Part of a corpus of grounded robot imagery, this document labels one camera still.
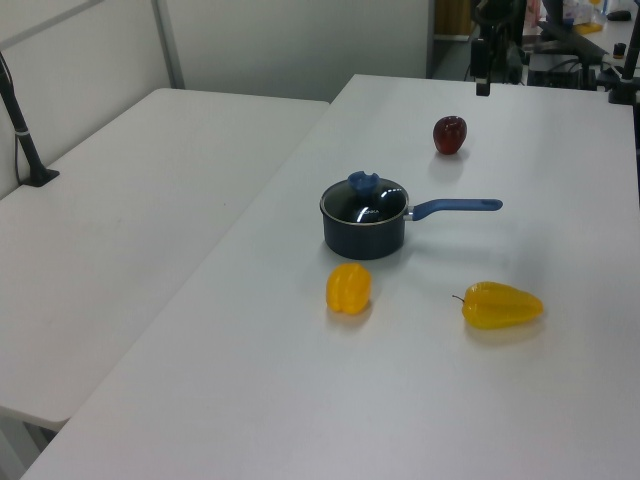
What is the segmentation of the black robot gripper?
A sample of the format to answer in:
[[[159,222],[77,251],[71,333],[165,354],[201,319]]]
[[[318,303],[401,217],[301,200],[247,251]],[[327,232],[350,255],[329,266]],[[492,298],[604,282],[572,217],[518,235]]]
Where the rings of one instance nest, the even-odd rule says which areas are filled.
[[[506,51],[506,80],[520,84],[524,69],[523,2],[519,0],[479,0],[473,2],[473,21],[480,27],[477,39],[471,43],[470,75],[476,95],[490,95],[490,50],[502,45]]]

